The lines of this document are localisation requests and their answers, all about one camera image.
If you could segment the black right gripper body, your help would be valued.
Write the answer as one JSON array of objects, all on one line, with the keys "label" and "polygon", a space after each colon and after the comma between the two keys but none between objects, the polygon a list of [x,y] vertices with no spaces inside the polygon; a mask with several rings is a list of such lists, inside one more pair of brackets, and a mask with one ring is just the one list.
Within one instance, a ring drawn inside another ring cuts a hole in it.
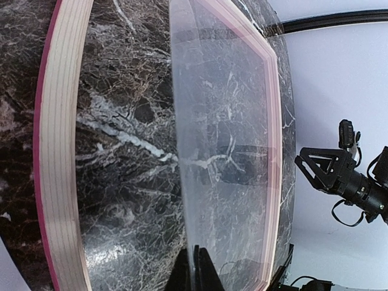
[{"label": "black right gripper body", "polygon": [[346,150],[304,147],[295,164],[314,189],[326,194],[361,200],[371,190],[369,180],[355,170],[356,161]]}]

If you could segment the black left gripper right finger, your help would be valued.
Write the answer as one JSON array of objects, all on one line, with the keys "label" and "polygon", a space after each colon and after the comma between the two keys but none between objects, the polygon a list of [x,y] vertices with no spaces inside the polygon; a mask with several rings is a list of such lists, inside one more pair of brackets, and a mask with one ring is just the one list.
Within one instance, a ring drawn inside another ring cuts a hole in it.
[{"label": "black left gripper right finger", "polygon": [[211,257],[205,247],[196,245],[193,251],[195,291],[224,291]]}]

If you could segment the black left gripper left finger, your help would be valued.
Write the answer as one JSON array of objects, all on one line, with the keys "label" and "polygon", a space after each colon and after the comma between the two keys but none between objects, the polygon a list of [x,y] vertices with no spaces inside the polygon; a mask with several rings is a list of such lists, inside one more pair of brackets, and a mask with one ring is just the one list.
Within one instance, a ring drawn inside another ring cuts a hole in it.
[{"label": "black left gripper left finger", "polygon": [[181,249],[165,286],[165,291],[192,291],[189,256],[187,249]]}]

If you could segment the clear acrylic sheet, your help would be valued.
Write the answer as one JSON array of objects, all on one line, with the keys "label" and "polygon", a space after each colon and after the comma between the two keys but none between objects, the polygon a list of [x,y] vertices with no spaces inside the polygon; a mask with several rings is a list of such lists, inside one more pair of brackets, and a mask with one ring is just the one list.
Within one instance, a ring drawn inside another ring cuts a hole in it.
[{"label": "clear acrylic sheet", "polygon": [[288,256],[295,118],[267,1],[171,1],[173,97],[190,278],[205,247],[224,290],[269,290]]}]

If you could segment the pink wooden picture frame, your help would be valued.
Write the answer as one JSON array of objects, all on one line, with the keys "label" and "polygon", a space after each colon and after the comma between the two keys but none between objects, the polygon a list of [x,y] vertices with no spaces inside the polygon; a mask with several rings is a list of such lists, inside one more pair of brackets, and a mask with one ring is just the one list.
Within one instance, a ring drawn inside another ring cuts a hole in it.
[{"label": "pink wooden picture frame", "polygon": [[170,2],[55,5],[33,137],[55,290],[165,290],[187,249]]}]

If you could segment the white photo mat board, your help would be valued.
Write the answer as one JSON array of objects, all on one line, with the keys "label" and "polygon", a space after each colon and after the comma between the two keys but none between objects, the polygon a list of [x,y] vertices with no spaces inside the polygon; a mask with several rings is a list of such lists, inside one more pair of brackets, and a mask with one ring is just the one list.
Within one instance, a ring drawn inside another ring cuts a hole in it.
[{"label": "white photo mat board", "polygon": [[0,253],[0,285],[6,291],[30,291],[21,273],[12,261],[3,241],[1,240]]}]

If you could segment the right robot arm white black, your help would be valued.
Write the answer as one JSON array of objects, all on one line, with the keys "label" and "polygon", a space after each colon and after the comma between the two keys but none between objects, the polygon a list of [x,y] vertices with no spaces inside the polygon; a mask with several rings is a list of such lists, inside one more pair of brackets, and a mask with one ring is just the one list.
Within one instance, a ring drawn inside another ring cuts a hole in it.
[{"label": "right robot arm white black", "polygon": [[314,189],[356,205],[368,223],[379,215],[387,222],[387,147],[369,165],[374,177],[357,172],[356,161],[344,149],[304,147],[295,164]]}]

